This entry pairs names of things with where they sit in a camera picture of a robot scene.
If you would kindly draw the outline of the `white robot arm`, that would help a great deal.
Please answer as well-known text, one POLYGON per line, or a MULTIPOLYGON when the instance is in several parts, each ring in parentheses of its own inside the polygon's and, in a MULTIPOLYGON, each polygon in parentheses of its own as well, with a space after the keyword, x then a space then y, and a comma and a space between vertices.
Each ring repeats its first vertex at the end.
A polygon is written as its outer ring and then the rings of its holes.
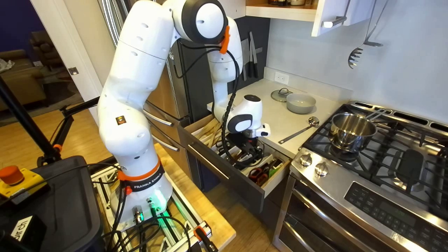
POLYGON ((121 189, 115 224, 128 230, 167 209, 172 185, 154 150, 143 106, 157 88, 170 49, 186 39, 207 49, 213 115, 224 133, 249 139, 270 133, 262 120, 262 101, 247 95, 234 106, 227 84, 242 71, 242 45, 237 22, 219 0, 137 0, 122 27, 112 67, 104 84, 100 134, 119 164, 121 189))

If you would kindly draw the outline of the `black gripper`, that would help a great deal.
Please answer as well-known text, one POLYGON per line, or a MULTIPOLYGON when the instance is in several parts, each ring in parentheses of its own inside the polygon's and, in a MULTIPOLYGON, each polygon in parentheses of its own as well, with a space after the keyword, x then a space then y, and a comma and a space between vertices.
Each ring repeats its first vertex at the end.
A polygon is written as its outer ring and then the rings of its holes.
POLYGON ((244 133, 230 133, 228 141, 255 160, 263 155, 263 148, 259 146, 258 139, 251 139, 244 133))

